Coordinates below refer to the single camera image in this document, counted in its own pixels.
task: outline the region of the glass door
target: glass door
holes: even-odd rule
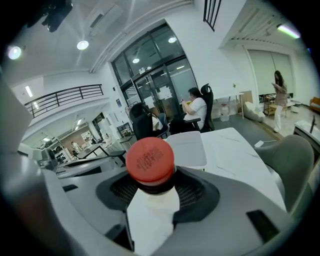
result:
[[[150,86],[161,103],[167,119],[172,120],[179,117],[181,115],[179,100],[166,68],[159,68],[151,72],[148,77],[150,78]]]
[[[135,84],[141,96],[141,100],[144,101],[146,106],[150,109],[150,112],[155,114],[156,116],[158,116],[159,113],[163,112],[162,106],[159,106],[158,98],[152,92],[152,89],[150,87],[150,80],[147,78],[147,76],[139,79],[135,82]]]

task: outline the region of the red bottle cap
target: red bottle cap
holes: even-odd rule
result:
[[[138,140],[125,158],[132,178],[147,186],[159,186],[174,173],[174,152],[163,139],[147,137]]]

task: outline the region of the black office chair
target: black office chair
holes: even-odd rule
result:
[[[129,118],[133,123],[136,118],[140,117],[144,113],[150,113],[150,110],[144,102],[139,102],[133,105],[130,109]]]
[[[205,115],[203,128],[200,130],[198,126],[198,122],[201,120],[200,118],[185,120],[184,122],[192,123],[194,127],[197,129],[197,131],[200,131],[200,133],[206,133],[206,132],[215,130],[214,123],[212,122],[212,119],[211,119],[211,111],[214,104],[214,94],[208,83],[202,86],[200,91],[202,93],[203,100],[206,103],[206,115]]]
[[[153,124],[151,113],[144,112],[142,115],[135,117],[132,123],[136,140],[147,137],[153,137]]]

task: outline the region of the dark floor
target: dark floor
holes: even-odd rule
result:
[[[221,130],[230,127],[236,129],[252,147],[258,141],[269,142],[275,140],[254,122],[246,118],[242,119],[242,116],[238,114],[231,115],[229,121],[225,122],[222,122],[220,118],[216,118],[213,120],[213,124],[215,130]]]

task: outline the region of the white shirt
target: white shirt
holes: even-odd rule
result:
[[[190,108],[195,111],[194,114],[188,114],[184,116],[183,120],[192,120],[201,118],[201,121],[197,122],[199,129],[201,130],[205,125],[205,119],[207,115],[207,104],[203,98],[196,98],[193,102],[190,103]]]

